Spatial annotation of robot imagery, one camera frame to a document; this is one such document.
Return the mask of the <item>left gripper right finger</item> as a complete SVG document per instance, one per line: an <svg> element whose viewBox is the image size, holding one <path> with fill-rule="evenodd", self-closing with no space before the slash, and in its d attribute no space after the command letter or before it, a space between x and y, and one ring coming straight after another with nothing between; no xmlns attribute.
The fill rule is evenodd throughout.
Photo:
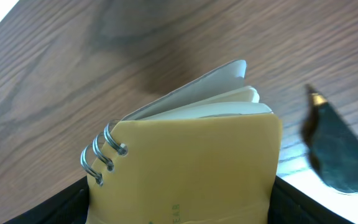
<svg viewBox="0 0 358 224"><path fill-rule="evenodd" d="M352 224L276 176L268 224Z"/></svg>

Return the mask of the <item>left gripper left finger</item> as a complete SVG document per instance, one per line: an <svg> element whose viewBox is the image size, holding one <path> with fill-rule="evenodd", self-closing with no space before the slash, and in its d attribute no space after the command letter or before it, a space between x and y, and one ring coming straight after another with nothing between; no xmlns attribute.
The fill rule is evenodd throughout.
<svg viewBox="0 0 358 224"><path fill-rule="evenodd" d="M36 207L18 215L7 224L85 224L89 187L84 177Z"/></svg>

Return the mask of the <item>black teardrop-shaped object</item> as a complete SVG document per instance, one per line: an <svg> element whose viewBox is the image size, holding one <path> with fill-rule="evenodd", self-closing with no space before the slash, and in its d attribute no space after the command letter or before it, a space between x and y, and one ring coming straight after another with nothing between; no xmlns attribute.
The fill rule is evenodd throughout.
<svg viewBox="0 0 358 224"><path fill-rule="evenodd" d="M328 187L358 193L358 137L321 92L307 85L306 94L301 136L312 168Z"/></svg>

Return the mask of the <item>yellow sticky note pad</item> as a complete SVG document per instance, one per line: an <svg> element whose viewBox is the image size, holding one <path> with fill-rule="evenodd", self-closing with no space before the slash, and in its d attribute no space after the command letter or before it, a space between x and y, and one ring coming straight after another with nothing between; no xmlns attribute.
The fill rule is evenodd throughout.
<svg viewBox="0 0 358 224"><path fill-rule="evenodd" d="M282 122L229 62L108 123L81 165L88 223L267 223Z"/></svg>

